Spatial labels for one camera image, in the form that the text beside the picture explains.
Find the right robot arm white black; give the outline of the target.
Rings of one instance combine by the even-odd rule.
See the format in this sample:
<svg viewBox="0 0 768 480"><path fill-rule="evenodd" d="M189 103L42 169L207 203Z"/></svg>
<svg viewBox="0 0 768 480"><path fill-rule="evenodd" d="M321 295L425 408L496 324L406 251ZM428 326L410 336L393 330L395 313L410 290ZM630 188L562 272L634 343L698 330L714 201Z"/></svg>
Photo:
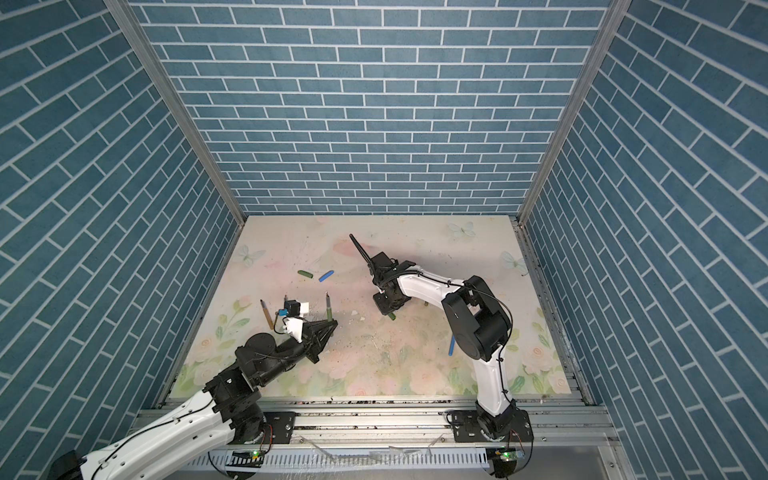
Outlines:
<svg viewBox="0 0 768 480"><path fill-rule="evenodd" d="M528 413L517 406L504 371L504 349L513 320L486 282L478 276L466 280L442 277L383 252L373 257L362 252L361 256L378 289L373 299L383 315L393 314L411 299L444 310L455 344L472 360L481 431L491 440L515 435L520 442L531 442L534 436Z"/></svg>

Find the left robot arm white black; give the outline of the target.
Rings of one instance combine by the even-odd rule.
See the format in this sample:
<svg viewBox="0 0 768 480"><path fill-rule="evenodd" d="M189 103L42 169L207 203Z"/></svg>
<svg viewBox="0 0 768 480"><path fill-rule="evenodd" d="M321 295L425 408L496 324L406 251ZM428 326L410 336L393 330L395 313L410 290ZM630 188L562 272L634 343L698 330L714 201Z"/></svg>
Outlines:
<svg viewBox="0 0 768 480"><path fill-rule="evenodd" d="M298 327L282 342L261 332L235 350L234 362L179 407L134 434L85 455L55 459L48 479L163 479L195 458L232 442L258 441L264 414L261 389L319 355L338 327L335 320L291 318Z"/></svg>

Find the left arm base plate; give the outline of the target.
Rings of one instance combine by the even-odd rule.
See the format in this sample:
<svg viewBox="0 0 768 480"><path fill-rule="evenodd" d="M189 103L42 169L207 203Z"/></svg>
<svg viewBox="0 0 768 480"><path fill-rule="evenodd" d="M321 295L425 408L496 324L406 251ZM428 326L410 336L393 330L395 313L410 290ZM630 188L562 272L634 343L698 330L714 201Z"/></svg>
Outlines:
<svg viewBox="0 0 768 480"><path fill-rule="evenodd" d="M258 420L234 429L227 445L287 445L291 442L297 414L290 411L264 412Z"/></svg>

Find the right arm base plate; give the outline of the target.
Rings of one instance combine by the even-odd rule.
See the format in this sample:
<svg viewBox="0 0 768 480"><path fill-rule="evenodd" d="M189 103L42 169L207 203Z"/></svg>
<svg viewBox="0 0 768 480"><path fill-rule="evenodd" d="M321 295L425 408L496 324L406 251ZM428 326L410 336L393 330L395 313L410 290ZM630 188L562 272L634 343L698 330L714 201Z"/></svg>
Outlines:
<svg viewBox="0 0 768 480"><path fill-rule="evenodd" d="M527 411L510 406L498 416L482 408L451 410L445 414L457 443L531 442L535 439Z"/></svg>

